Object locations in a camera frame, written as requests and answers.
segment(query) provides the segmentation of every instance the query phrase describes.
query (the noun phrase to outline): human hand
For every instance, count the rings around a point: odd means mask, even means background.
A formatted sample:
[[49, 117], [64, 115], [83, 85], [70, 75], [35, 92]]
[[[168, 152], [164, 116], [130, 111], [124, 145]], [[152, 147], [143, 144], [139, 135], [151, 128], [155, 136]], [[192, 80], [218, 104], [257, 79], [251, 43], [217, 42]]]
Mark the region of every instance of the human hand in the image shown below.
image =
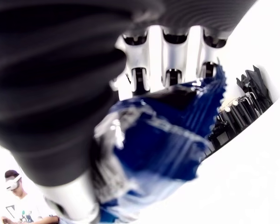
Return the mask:
[[2, 221], [3, 224], [14, 224], [13, 221], [11, 221], [9, 218], [4, 217], [4, 216], [1, 217], [1, 221]]

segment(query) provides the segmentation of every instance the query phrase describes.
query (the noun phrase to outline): man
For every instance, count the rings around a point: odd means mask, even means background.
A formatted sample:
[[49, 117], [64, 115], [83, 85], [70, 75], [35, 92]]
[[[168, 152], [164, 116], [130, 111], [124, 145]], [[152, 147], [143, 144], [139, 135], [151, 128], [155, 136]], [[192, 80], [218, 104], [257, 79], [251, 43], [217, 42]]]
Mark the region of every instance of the man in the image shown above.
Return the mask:
[[46, 205], [44, 199], [37, 199], [28, 195], [22, 186], [22, 179], [15, 170], [8, 170], [5, 173], [7, 190], [13, 192], [19, 198], [19, 203], [15, 205], [16, 222], [9, 218], [2, 217], [4, 224], [33, 223], [33, 224], [57, 224], [59, 218], [53, 216], [54, 213]]

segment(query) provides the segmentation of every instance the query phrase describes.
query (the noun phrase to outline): white t-shirt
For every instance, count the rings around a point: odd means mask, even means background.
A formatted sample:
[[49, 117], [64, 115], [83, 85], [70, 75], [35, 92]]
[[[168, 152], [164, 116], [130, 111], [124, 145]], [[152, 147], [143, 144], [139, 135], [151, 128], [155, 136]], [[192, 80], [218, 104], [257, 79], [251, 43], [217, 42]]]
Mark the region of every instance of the white t-shirt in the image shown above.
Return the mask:
[[19, 221], [23, 217], [23, 222], [36, 222], [41, 218], [48, 216], [55, 216], [55, 212], [48, 207], [44, 198], [37, 196], [26, 195], [20, 199], [17, 204], [14, 205], [16, 221]]

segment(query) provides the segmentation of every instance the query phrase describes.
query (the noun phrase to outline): crumpled plastic packaging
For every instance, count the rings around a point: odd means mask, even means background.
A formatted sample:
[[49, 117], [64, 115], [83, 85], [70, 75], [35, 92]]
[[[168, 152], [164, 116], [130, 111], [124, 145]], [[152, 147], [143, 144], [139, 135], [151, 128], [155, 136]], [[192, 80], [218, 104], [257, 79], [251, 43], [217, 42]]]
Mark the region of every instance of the crumpled plastic packaging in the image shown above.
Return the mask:
[[92, 178], [102, 223], [132, 222], [196, 178], [225, 92], [222, 67], [216, 70], [213, 78], [119, 101], [96, 127]]

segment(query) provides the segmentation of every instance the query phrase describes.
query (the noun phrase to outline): vr headset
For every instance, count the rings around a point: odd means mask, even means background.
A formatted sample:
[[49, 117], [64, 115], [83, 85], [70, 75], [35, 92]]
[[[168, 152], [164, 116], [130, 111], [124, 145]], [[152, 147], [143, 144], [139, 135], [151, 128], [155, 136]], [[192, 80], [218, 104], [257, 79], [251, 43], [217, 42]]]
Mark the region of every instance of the vr headset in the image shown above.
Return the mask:
[[19, 187], [19, 180], [22, 178], [21, 175], [18, 175], [16, 178], [14, 178], [13, 180], [8, 180], [6, 181], [5, 185], [6, 185], [6, 190], [14, 190], [17, 189]]

